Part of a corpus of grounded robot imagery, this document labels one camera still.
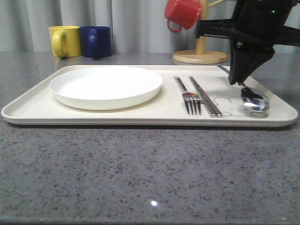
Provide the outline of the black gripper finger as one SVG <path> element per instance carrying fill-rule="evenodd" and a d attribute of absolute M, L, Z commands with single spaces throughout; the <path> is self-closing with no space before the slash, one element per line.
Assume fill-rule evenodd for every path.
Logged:
<path fill-rule="evenodd" d="M 246 46 L 240 46 L 237 42 L 230 42 L 231 62 L 228 76 L 231 85 L 244 83 L 249 77 L 249 64 L 251 61 L 251 50 Z"/>
<path fill-rule="evenodd" d="M 259 47 L 254 45 L 249 46 L 249 48 L 251 50 L 251 61 L 248 68 L 251 75 L 263 63 L 273 57 L 275 50 L 273 47 Z"/>

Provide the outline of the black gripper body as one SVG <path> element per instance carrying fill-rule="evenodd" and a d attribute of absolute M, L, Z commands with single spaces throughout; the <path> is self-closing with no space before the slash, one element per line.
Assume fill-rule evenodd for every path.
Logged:
<path fill-rule="evenodd" d="M 238 0 L 230 19 L 199 20 L 195 36 L 261 46 L 299 46 L 300 30 L 285 26 L 295 5 L 295 0 Z"/>

